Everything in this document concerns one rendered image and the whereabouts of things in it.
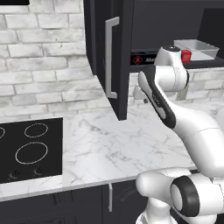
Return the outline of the black aluminum foil box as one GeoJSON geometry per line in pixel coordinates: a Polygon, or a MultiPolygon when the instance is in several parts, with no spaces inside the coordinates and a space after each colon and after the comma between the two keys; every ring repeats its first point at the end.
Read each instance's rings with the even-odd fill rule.
{"type": "Polygon", "coordinates": [[[133,52],[130,55],[130,64],[132,66],[153,64],[157,52],[133,52]]]}

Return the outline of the clear tupperware with red clip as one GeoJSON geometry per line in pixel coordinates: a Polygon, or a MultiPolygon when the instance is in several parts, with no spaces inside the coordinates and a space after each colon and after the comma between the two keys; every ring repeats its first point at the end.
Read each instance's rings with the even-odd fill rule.
{"type": "Polygon", "coordinates": [[[174,45],[181,50],[188,50],[191,53],[191,61],[214,60],[220,50],[219,47],[197,39],[175,40],[174,45]]]}

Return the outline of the dark base cabinet door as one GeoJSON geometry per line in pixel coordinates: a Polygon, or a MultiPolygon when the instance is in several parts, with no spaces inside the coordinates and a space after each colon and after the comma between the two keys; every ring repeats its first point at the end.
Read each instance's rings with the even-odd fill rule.
{"type": "Polygon", "coordinates": [[[103,224],[136,224],[148,199],[139,194],[135,180],[113,183],[112,186],[112,212],[109,212],[109,184],[102,187],[103,224]]]}

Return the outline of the black range hood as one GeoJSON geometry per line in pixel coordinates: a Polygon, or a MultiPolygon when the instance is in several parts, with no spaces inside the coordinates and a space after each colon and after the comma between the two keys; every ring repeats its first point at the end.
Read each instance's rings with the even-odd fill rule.
{"type": "Polygon", "coordinates": [[[0,5],[29,5],[30,1],[29,0],[0,0],[0,5]]]}

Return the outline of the black hob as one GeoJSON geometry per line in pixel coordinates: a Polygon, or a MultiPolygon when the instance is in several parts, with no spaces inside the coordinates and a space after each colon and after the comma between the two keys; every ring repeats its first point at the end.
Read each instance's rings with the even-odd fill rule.
{"type": "Polygon", "coordinates": [[[0,184],[62,174],[63,118],[0,123],[0,184]],[[40,165],[41,176],[34,174],[40,165]],[[18,169],[17,179],[10,174],[18,169]]]}

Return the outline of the dark base cabinet front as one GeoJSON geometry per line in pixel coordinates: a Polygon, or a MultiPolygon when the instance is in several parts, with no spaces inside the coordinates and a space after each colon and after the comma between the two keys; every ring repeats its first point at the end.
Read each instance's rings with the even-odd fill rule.
{"type": "Polygon", "coordinates": [[[102,187],[0,202],[0,224],[102,224],[102,187]]]}

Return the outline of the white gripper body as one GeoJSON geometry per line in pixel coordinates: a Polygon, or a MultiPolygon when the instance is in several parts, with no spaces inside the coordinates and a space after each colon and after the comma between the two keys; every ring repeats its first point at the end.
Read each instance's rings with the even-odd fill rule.
{"type": "Polygon", "coordinates": [[[168,100],[165,92],[181,92],[185,89],[185,86],[175,86],[175,85],[162,85],[159,86],[157,83],[151,86],[147,85],[136,85],[133,95],[136,100],[148,98],[150,101],[154,102],[166,102],[168,100]]]}

